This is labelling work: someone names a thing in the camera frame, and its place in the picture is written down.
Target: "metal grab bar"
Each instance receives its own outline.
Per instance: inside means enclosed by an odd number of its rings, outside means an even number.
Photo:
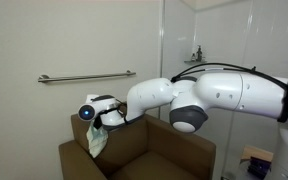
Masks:
[[[103,74],[103,75],[91,75],[91,76],[72,76],[72,77],[56,77],[50,78],[48,75],[41,75],[38,78],[38,82],[48,83],[52,81],[68,81],[68,80],[78,80],[78,79],[94,79],[94,78],[107,78],[107,77],[117,77],[117,76],[131,76],[135,75],[136,72],[131,72],[129,70],[126,73],[116,73],[116,74]]]

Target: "white cloth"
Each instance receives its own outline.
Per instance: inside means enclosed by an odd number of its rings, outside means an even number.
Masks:
[[[90,127],[86,133],[90,154],[95,158],[100,154],[106,145],[108,134],[107,131],[100,127],[96,129],[94,126],[94,121],[90,123]]]

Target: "white wall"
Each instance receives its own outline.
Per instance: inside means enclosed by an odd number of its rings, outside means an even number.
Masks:
[[[0,180],[62,179],[58,145],[86,94],[159,76],[159,1],[0,0]],[[134,77],[42,84],[41,74]]]
[[[190,37],[187,35],[191,34],[187,33],[190,29],[182,24],[192,23],[191,15],[187,15],[192,9],[190,11],[188,8],[184,13],[181,11],[182,5],[172,7],[180,13],[173,14],[176,18],[169,17],[173,29],[165,27],[166,34],[175,35],[168,37],[172,40],[168,43],[165,35],[164,49],[167,49],[168,58],[164,52],[163,76],[171,77],[188,67],[183,61],[200,44],[208,62],[232,63],[249,68],[256,66],[257,70],[270,75],[288,77],[288,1],[216,2],[219,3],[209,5],[206,0],[196,2],[193,46],[189,46],[189,40],[183,43],[179,38]],[[168,119],[167,109],[161,113],[163,119]],[[277,137],[275,120],[218,109],[207,113],[210,118],[197,134],[217,145],[214,180],[220,178],[222,170],[224,176],[235,178],[246,144],[274,152]]]

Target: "brown armchair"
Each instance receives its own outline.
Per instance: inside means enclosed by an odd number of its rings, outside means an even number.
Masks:
[[[212,179],[215,145],[194,134],[174,130],[149,115],[109,132],[96,158],[88,153],[89,123],[72,115],[75,140],[59,146],[65,180]]]

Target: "armchair armrest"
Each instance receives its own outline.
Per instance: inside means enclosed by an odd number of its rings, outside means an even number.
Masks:
[[[92,158],[76,141],[61,144],[59,152],[65,180],[106,180]]]
[[[212,179],[216,146],[197,136],[176,131],[170,124],[145,115],[148,149],[159,153],[199,179]]]

